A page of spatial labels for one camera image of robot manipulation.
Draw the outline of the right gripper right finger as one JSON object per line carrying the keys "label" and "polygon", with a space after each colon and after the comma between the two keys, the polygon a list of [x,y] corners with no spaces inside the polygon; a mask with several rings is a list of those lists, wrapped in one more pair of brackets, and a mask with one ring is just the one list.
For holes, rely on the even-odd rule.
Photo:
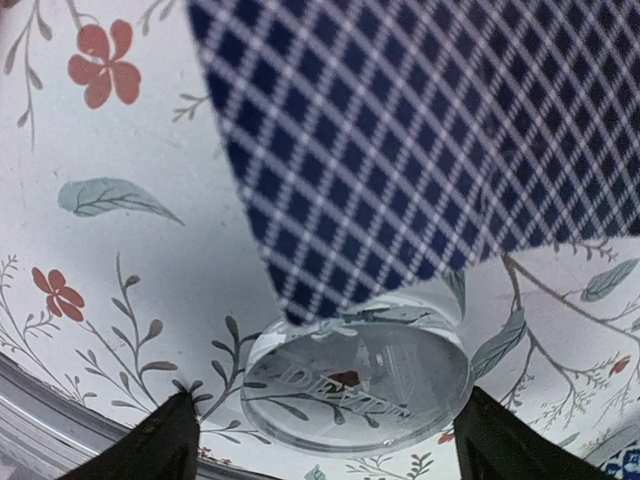
{"label": "right gripper right finger", "polygon": [[536,433],[479,387],[454,419],[462,480],[606,480],[597,467]]}

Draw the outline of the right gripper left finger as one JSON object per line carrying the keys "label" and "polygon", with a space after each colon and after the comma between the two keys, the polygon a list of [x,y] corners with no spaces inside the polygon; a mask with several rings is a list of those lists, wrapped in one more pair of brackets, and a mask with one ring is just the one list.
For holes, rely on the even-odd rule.
{"label": "right gripper left finger", "polygon": [[61,480],[191,480],[197,475],[200,426],[193,397],[178,392],[95,458]]}

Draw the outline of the clear acrylic dealer button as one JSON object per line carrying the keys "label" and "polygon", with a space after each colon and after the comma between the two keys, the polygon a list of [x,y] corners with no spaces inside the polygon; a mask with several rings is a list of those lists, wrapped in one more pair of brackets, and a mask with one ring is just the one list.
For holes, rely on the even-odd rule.
{"label": "clear acrylic dealer button", "polygon": [[249,351],[242,410],[269,439],[309,454],[411,447],[471,395],[463,313],[453,296],[397,293],[308,325],[275,322]]}

